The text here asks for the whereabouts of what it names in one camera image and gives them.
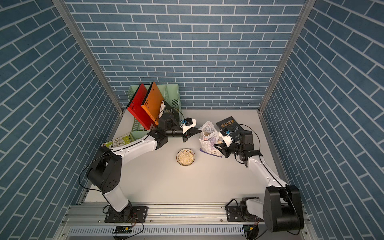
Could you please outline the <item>green illustrated booklet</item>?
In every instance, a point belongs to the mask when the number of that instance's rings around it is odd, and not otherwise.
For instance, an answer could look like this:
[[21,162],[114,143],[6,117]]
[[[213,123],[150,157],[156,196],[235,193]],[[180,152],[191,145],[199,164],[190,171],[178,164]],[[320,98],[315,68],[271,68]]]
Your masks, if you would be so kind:
[[117,137],[116,139],[114,139],[112,141],[103,143],[102,147],[107,147],[109,149],[113,149],[113,148],[121,147],[121,146],[127,145],[129,143],[132,143],[133,141],[135,141],[135,138],[132,136],[132,134],[130,132],[128,132],[127,134],[125,134],[121,137]]

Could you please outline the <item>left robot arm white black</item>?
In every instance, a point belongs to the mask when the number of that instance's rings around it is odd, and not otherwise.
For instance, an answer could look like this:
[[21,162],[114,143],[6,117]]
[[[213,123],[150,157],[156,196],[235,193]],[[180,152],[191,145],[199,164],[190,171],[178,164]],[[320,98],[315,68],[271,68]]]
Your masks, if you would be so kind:
[[170,137],[181,137],[185,143],[191,136],[202,132],[196,125],[196,119],[186,118],[177,122],[172,113],[164,113],[159,124],[146,136],[122,147],[99,148],[86,177],[98,188],[109,205],[121,213],[130,204],[120,184],[122,167],[143,154],[160,149]]

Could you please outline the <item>round black connector under rail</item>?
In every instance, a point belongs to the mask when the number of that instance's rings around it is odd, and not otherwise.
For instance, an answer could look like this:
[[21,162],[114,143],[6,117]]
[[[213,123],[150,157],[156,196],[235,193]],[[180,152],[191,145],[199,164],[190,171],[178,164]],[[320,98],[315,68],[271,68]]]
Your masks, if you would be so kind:
[[259,235],[259,227],[255,225],[243,225],[244,236],[247,240],[255,240]]

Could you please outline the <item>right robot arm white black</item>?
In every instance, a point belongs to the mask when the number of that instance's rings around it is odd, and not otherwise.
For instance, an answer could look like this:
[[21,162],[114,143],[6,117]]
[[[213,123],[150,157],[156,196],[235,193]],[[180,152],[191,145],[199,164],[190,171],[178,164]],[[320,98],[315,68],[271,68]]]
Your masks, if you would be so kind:
[[253,133],[240,132],[240,142],[230,136],[214,147],[225,158],[234,155],[235,160],[252,171],[259,184],[265,187],[263,197],[244,197],[238,203],[236,215],[245,221],[263,220],[270,232],[300,232],[304,228],[304,215],[300,190],[282,180],[266,163],[262,153],[255,149]]

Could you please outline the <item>black Sixpence book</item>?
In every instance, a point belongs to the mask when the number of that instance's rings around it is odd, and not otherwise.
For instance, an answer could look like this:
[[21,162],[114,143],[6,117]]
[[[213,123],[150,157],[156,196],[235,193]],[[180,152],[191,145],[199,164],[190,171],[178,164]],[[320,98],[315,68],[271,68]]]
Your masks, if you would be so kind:
[[176,121],[179,121],[180,120],[180,114],[179,114],[179,110],[172,107],[169,103],[167,103],[166,101],[162,101],[161,103],[161,108],[160,108],[160,113],[159,113],[159,119],[165,114],[165,113],[170,113],[172,114],[173,118],[176,120]]

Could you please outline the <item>white oats bag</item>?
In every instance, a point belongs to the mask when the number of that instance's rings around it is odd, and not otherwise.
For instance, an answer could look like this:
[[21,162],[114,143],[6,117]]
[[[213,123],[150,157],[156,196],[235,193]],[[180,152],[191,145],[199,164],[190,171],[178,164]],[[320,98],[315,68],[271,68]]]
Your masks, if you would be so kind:
[[215,129],[212,122],[204,123],[199,130],[201,130],[199,140],[201,143],[200,151],[212,156],[221,158],[223,154],[215,148],[215,144],[220,144],[219,132]]

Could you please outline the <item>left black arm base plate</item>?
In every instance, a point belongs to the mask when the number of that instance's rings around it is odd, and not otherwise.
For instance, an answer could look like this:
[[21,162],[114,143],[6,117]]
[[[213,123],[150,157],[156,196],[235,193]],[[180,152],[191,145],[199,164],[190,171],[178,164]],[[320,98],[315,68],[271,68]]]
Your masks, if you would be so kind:
[[149,207],[126,207],[122,212],[116,212],[111,206],[103,209],[105,223],[144,223],[148,215]]

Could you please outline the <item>black Chinese title book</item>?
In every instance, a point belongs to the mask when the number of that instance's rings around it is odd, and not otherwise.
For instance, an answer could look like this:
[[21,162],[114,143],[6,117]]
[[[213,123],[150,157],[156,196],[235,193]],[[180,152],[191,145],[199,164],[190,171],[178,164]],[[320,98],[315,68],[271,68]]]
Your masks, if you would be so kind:
[[231,137],[233,142],[238,142],[244,130],[233,117],[228,117],[216,123],[223,137]]

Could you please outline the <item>mint green file crate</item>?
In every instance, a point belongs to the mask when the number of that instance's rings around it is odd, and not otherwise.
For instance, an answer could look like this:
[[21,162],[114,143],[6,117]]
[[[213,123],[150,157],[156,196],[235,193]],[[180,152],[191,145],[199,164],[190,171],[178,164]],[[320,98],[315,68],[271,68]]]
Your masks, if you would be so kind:
[[[139,88],[139,85],[131,85],[128,90],[128,97],[131,100],[134,96],[134,93]],[[165,98],[165,101],[170,104],[172,107],[177,108],[180,112],[182,111],[179,85],[170,84],[170,85],[158,85],[162,96]],[[134,118],[133,127],[131,130],[132,137],[137,140],[146,135],[148,131],[140,124],[140,122]]]

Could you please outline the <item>aluminium mounting rail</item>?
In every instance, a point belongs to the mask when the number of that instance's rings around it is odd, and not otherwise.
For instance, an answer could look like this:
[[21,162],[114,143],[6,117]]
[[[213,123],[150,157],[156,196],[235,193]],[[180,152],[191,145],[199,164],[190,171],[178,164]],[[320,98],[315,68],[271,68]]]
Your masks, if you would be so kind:
[[[240,208],[230,213],[225,207],[226,203],[213,204],[165,204],[165,203],[133,203],[132,210],[146,225],[215,225],[246,223],[240,217]],[[108,207],[106,203],[88,202],[81,205],[72,205],[66,213],[63,224],[77,225],[106,225],[105,218]]]

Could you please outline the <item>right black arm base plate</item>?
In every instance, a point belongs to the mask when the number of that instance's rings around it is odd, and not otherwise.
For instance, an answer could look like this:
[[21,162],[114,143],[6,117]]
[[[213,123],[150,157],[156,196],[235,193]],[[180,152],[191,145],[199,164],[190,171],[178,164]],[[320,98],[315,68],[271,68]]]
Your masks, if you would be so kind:
[[225,205],[228,222],[257,222],[264,221],[259,216],[252,215],[248,212],[246,201],[249,199],[259,200],[259,197],[244,197],[240,203],[236,199],[230,200]]

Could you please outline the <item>orange perforated divider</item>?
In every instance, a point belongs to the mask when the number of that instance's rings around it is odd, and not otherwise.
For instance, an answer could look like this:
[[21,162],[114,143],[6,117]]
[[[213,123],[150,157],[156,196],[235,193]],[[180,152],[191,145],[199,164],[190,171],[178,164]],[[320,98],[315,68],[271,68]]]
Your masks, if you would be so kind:
[[159,124],[158,119],[161,111],[161,104],[164,100],[165,99],[157,84],[152,82],[143,99],[141,107],[148,114],[156,126]]

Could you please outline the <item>small black electronics board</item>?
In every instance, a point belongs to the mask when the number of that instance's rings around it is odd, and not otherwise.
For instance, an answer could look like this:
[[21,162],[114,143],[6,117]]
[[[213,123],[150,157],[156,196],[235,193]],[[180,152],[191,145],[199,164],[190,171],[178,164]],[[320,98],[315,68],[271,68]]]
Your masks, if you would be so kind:
[[113,231],[113,235],[130,235],[132,230],[132,226],[116,226],[115,230]]

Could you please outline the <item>red perforated divider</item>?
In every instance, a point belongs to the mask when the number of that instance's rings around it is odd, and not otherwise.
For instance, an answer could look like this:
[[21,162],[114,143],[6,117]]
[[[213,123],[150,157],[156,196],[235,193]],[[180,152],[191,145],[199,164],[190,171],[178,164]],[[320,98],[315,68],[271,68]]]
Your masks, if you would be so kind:
[[127,110],[134,116],[139,124],[145,129],[150,130],[154,125],[154,121],[149,114],[143,109],[142,102],[147,94],[147,88],[144,84],[138,86],[131,86],[129,94],[132,94],[127,105]]

